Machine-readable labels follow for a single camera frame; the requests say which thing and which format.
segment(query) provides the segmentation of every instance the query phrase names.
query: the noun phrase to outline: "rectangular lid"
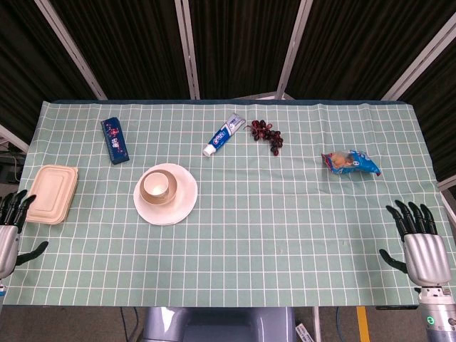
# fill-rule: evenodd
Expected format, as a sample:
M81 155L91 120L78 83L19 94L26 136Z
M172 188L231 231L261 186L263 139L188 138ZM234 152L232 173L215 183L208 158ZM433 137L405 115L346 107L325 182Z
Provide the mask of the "rectangular lid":
M58 224L62 222L70 208L78 168L60 165L45 165L36 174L30 195L36 199L27 212L27 222Z

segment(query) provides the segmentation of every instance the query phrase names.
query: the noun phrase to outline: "dark blue package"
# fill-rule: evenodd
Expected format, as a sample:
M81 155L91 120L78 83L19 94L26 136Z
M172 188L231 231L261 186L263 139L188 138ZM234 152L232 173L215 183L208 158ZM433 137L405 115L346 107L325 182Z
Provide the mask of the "dark blue package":
M101 121L101 127L103 128L103 134L105 135L111 162L116 165L120 162L130 160L119 119L109 118L103 120Z
M350 150L350 152L322 154L321 157L329 169L337 175L353 171L372 172L377 176L381 174L380 169L365 152Z

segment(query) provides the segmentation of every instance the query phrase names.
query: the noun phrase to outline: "small bowl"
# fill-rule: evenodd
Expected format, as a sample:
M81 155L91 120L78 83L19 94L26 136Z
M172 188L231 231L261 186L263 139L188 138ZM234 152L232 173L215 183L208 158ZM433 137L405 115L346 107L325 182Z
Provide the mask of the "small bowl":
M177 180L171 172L153 170L144 176L140 184L143 200L153 205L171 202L176 196Z

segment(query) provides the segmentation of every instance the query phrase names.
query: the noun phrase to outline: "plastic wrapper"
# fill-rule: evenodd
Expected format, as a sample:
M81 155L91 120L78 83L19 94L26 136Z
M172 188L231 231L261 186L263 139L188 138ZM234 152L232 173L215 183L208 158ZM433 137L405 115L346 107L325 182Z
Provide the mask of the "plastic wrapper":
M350 152L332 152L322 154L323 161L329 169L342 175L353 171L372 172L380 176L381 171L365 152L350 150Z

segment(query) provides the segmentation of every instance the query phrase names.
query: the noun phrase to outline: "curtain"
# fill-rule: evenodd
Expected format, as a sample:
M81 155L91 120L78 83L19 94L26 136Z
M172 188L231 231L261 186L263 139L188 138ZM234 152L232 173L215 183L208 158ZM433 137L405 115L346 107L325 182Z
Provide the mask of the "curtain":
M381 99L456 11L456 1L314 1L286 92Z
M0 1L0 124L31 141L43 100L92 90L33 1Z
M190 0L201 98L275 91L299 0Z
M456 41L399 100L415 109L437 180L456 175Z
M52 4L109 99L190 97L174 1Z

